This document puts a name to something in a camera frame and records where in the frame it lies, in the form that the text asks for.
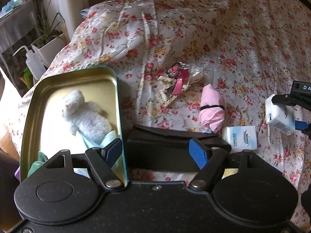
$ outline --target white tissue packet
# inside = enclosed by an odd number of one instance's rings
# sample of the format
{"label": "white tissue packet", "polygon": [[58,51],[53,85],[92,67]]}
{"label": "white tissue packet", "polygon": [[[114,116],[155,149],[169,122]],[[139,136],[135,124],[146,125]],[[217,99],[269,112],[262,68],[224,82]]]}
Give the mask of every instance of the white tissue packet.
{"label": "white tissue packet", "polygon": [[231,152],[257,149],[255,126],[233,126],[222,128],[222,138],[231,145]]}
{"label": "white tissue packet", "polygon": [[286,135],[295,131],[295,118],[293,109],[281,104],[273,104],[271,95],[266,99],[266,123],[278,128]]}

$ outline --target floral bedspread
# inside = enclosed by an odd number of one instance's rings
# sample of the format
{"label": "floral bedspread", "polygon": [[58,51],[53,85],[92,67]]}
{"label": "floral bedspread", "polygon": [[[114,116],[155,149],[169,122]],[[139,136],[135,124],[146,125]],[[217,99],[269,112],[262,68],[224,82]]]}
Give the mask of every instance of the floral bedspread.
{"label": "floral bedspread", "polygon": [[[202,87],[226,98],[225,125],[255,125],[258,154],[277,167],[301,195],[311,183],[311,145],[265,123],[265,99],[311,81],[311,11],[298,0],[114,0],[91,8],[72,41],[43,75],[106,65],[120,79],[122,126],[134,123],[203,132],[198,120]],[[156,101],[157,78],[176,61],[205,70],[203,79],[165,108]],[[20,152],[32,88],[10,132]],[[295,107],[297,120],[311,114]],[[140,180],[185,180],[192,174],[131,170]],[[299,202],[292,221],[309,229]]]}

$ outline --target black box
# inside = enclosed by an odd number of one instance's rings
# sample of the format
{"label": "black box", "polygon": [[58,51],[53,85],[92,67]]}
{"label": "black box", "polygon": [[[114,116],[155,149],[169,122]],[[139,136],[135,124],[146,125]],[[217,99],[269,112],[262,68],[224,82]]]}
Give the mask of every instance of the black box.
{"label": "black box", "polygon": [[217,134],[165,130],[134,125],[124,147],[128,167],[157,171],[198,172],[189,154],[189,141],[197,138],[207,147],[220,147],[228,153],[231,146]]}

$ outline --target potted plant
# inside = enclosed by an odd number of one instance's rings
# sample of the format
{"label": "potted plant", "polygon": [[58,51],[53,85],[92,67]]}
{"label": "potted plant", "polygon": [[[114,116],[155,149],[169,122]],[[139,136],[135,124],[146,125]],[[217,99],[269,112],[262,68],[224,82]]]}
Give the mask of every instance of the potted plant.
{"label": "potted plant", "polygon": [[38,15],[41,25],[35,26],[35,29],[41,36],[31,45],[32,49],[39,54],[46,67],[50,66],[58,52],[66,45],[64,34],[57,29],[57,26],[62,22],[58,22],[54,26],[57,16],[60,16],[63,20],[62,15],[57,12],[51,24],[49,24],[47,19],[46,15],[48,14],[50,3],[51,0],[49,1],[46,13],[42,3],[41,14]]}

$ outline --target black hair tie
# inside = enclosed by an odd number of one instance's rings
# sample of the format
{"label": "black hair tie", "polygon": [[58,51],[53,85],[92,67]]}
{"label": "black hair tie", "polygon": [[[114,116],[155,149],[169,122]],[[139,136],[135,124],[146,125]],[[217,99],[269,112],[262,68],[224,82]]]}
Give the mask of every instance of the black hair tie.
{"label": "black hair tie", "polygon": [[211,106],[205,105],[205,106],[202,106],[200,110],[203,110],[203,109],[210,109],[210,108],[216,108],[216,107],[220,107],[220,108],[222,108],[223,110],[225,110],[224,106],[222,106],[222,105],[211,105]]}

